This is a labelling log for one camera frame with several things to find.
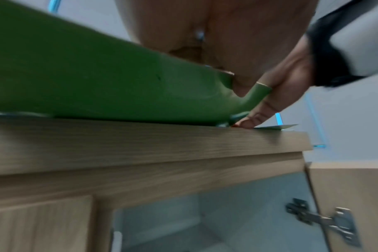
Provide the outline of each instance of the metal hinge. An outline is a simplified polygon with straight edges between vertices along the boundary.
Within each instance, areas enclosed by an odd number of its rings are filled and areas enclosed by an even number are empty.
[[[322,216],[309,212],[306,201],[294,198],[293,203],[286,205],[286,212],[296,215],[299,221],[308,225],[318,223],[324,228],[335,231],[343,237],[348,245],[361,247],[355,221],[349,209],[337,207],[333,217]]]

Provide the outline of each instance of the finger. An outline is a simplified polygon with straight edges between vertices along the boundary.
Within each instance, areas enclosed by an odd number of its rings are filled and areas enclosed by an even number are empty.
[[[299,100],[311,85],[310,71],[305,68],[295,69],[282,84],[276,86],[271,94],[250,112],[248,117],[243,118],[237,125],[250,129],[262,124],[274,114]]]
[[[232,82],[232,90],[237,96],[244,97],[259,78],[260,76],[244,77],[235,75]]]

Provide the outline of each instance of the blue led strip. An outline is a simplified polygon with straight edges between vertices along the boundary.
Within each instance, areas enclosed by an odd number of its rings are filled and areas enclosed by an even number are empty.
[[[277,125],[283,125],[282,117],[280,116],[280,113],[275,114]]]
[[[321,140],[323,142],[323,144],[314,145],[314,148],[326,148],[327,138],[324,134],[321,123],[320,123],[320,121],[317,117],[317,114],[315,112],[315,108],[312,105],[312,101],[311,101],[311,98],[310,98],[308,93],[305,93],[304,99],[305,99],[305,102],[307,103],[309,111],[311,112],[312,118],[314,119],[315,125],[317,126],[319,136],[321,137]]]
[[[48,11],[52,13],[57,13],[57,10],[59,9],[61,0],[50,0],[48,5]]]

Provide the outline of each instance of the wooden cabinet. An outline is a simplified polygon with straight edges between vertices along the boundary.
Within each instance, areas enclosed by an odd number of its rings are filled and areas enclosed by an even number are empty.
[[[293,131],[0,117],[0,252],[359,251],[293,198],[351,209],[378,251],[378,162],[305,168],[309,149]]]

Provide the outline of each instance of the hand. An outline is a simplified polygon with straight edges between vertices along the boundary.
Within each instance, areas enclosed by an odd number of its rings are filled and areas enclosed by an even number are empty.
[[[293,51],[275,68],[265,73],[259,82],[270,86],[272,92],[258,104],[236,127],[254,128],[275,113],[289,107],[314,85],[314,62],[309,41],[304,35]]]
[[[116,0],[134,42],[235,74],[245,96],[305,33],[318,0]]]

